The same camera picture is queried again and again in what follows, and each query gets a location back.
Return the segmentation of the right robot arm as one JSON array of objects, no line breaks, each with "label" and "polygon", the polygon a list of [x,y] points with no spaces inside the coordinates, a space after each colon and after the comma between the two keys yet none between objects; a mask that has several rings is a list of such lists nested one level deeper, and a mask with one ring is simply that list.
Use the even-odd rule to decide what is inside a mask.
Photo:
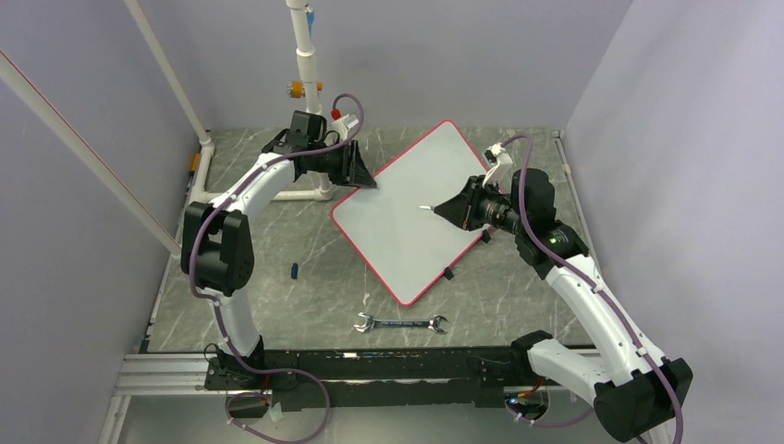
[{"label": "right robot arm", "polygon": [[483,176],[471,176],[457,195],[431,210],[462,230],[490,226],[514,236],[520,258],[566,302],[601,360],[592,362],[539,330],[512,342],[511,375],[522,384],[541,376],[569,389],[592,406],[618,442],[642,440],[644,433],[674,421],[673,440],[680,443],[692,369],[682,358],[667,358],[629,319],[587,245],[557,218],[547,174],[517,171],[512,186],[503,193]]}]

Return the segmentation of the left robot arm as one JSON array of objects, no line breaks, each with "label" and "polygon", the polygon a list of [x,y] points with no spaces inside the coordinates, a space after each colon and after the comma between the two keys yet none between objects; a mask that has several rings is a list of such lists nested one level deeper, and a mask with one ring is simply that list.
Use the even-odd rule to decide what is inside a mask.
[{"label": "left robot arm", "polygon": [[261,333],[253,322],[246,287],[254,269],[251,221],[306,173],[325,174],[335,186],[372,188],[355,138],[362,120],[332,112],[325,117],[297,111],[262,149],[240,179],[208,203],[184,213],[180,266],[193,295],[211,304],[221,335],[219,348],[237,355],[229,376],[245,389],[264,379]]}]

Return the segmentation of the pink framed whiteboard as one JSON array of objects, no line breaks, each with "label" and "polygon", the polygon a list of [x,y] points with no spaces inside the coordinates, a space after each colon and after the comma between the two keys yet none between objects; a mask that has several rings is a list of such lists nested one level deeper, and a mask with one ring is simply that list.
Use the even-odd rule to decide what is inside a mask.
[{"label": "pink framed whiteboard", "polygon": [[487,169],[458,126],[444,120],[374,174],[376,189],[341,199],[331,218],[397,303],[411,306],[489,229],[461,230],[417,206],[445,202]]}]

